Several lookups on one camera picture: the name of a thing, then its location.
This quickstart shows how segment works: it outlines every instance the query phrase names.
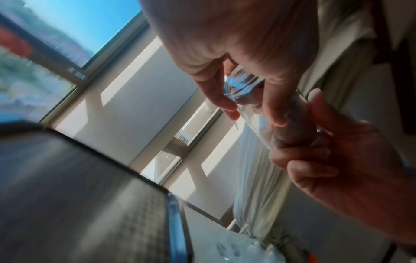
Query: clear drinking glass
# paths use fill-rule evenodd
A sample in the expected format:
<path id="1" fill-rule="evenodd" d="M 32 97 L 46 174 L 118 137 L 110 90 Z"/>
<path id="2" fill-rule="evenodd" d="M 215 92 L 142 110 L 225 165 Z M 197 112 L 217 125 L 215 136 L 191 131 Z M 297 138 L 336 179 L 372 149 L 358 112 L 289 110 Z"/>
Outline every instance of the clear drinking glass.
<path id="1" fill-rule="evenodd" d="M 285 127 L 272 125 L 261 108 L 262 83 L 264 79 L 254 76 L 242 66 L 227 78 L 224 95 L 234 100 L 238 111 L 269 150 L 291 146 L 313 146 L 319 138 L 320 128 L 311 120 L 306 99 L 296 90 L 287 107 Z"/>

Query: white fabric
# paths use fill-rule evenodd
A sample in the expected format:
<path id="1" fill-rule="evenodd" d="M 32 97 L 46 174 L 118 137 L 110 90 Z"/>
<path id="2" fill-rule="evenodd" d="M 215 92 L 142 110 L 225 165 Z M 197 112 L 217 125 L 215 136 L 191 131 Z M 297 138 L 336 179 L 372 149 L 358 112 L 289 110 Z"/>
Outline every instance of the white fabric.
<path id="1" fill-rule="evenodd" d="M 329 103 L 342 108 L 356 80 L 372 62 L 375 33 L 366 11 L 349 16 L 332 32 L 321 44 L 315 63 L 303 75 L 298 89 L 306 96 L 313 88 L 321 88 Z M 251 233 L 260 240 L 267 238 L 292 187 L 287 173 L 275 167 L 268 154 L 246 125 L 241 137 L 241 177 L 233 212 L 236 223 L 248 223 Z"/>

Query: glass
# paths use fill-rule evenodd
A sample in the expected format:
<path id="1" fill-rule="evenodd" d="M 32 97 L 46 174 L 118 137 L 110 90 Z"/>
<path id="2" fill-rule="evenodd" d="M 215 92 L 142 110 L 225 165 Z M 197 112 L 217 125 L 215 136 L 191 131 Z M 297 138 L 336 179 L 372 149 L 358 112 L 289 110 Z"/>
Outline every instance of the glass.
<path id="1" fill-rule="evenodd" d="M 175 138 L 189 146 L 218 110 L 218 107 L 209 100 L 205 100 L 175 135 Z"/>
<path id="2" fill-rule="evenodd" d="M 153 182 L 163 180 L 181 161 L 181 157 L 160 151 L 140 174 Z"/>
<path id="3" fill-rule="evenodd" d="M 297 90 L 285 112 L 289 123 L 284 127 L 272 125 L 261 108 L 264 79 L 238 66 L 224 84 L 224 95 L 234 100 L 238 111 L 269 150 L 290 146 L 313 146 L 320 129 L 311 120 L 306 100 Z"/>
<path id="4" fill-rule="evenodd" d="M 0 13 L 84 66 L 141 11 L 137 0 L 2 0 Z"/>
<path id="5" fill-rule="evenodd" d="M 75 86 L 0 46 L 0 121 L 9 117 L 40 121 Z"/>

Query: blue sky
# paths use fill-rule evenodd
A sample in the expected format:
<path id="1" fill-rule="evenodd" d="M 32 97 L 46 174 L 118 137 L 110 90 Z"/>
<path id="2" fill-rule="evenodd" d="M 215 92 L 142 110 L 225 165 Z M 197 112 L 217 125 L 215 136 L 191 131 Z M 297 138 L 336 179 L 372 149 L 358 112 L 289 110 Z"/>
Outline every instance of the blue sky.
<path id="1" fill-rule="evenodd" d="M 97 52 L 140 10 L 138 0 L 25 0 L 45 22 Z"/>

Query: person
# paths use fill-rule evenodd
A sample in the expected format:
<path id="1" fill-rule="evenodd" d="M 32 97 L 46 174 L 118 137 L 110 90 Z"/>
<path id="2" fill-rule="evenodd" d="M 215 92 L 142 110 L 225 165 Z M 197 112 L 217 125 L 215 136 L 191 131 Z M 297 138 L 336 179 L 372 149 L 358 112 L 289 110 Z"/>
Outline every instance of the person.
<path id="1" fill-rule="evenodd" d="M 140 2 L 176 65 L 231 119 L 239 113 L 222 95 L 224 73 L 240 64 L 266 80 L 266 117 L 287 123 L 289 98 L 318 51 L 316 0 Z M 325 143 L 276 149 L 270 160 L 323 205 L 416 245 L 416 182 L 395 149 L 371 124 L 338 113 L 320 91 L 311 92 L 308 107 Z"/>

